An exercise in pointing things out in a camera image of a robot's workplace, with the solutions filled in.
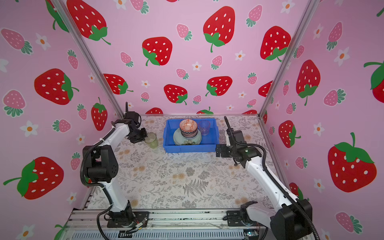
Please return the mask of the blue plastic bin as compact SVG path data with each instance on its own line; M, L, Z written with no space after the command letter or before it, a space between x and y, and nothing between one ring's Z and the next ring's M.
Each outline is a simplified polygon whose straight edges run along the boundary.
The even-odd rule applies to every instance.
M199 145L183 145L177 146L174 143L173 136L175 132L181 132L180 122L181 119L170 119L166 121L164 129L164 142L163 147L167 153L205 153L215 152L216 145L219 144L219 129L216 119L194 119L197 123L202 120L210 122L210 132L207 136L202 136L202 142Z

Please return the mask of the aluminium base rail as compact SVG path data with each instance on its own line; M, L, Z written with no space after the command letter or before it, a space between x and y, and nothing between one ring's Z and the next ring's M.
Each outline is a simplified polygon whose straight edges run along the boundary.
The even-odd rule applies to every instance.
M108 228L98 210L73 211L61 240L273 240L272 230L261 223L245 224L238 209L137 210L139 221L147 217L136 232L116 224Z

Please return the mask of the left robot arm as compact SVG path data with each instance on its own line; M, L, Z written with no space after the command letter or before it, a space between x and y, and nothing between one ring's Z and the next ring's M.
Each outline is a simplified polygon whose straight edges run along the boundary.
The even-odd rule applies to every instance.
M116 227L128 227L135 222L131 204L121 193L116 179L119 164L114 150L124 140L132 144L140 143L148 136L145 128L140 128L141 116L127 111L122 119L112 122L112 129L104 137L91 146L83 148L83 160L80 168L80 179L86 187L100 187L105 193L109 207L109 224Z

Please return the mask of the pink glass cup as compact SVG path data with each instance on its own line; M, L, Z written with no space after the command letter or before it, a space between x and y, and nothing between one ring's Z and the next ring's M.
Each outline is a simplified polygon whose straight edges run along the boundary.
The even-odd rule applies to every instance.
M202 134L202 136L207 136L210 132L210 122L207 120L202 120L199 122L199 130Z

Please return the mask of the green flower plate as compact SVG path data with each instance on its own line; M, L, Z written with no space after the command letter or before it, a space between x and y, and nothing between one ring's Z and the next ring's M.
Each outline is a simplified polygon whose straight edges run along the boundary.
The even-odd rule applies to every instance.
M183 146L183 145L199 145L202 142L201 132L198 131L197 135L193 138L185 138L181 132L175 132L173 136L173 140L175 145Z

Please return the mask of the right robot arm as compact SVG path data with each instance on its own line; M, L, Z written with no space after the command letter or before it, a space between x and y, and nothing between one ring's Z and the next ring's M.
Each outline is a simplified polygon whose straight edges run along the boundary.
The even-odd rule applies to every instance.
M268 195L274 213L270 214L257 206L246 204L247 221L258 222L271 230L277 240L301 240L319 234L312 222L313 208L308 200L301 200L270 171L266 164L267 151L257 144L248 144L241 131L228 128L226 144L216 146L216 154L221 158L232 158L254 177Z

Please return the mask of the green glass cup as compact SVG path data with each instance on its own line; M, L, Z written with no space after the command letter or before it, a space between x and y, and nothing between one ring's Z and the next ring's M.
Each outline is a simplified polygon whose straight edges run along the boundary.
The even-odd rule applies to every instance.
M145 138L145 143L151 148L156 149L159 146L157 135L155 133L148 133Z

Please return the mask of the red pattern bowl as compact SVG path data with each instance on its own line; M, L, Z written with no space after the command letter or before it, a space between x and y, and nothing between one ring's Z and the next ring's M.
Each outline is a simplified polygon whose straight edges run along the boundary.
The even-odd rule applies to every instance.
M192 119L185 119L180 122L180 129L185 133L193 133L198 129L198 124Z

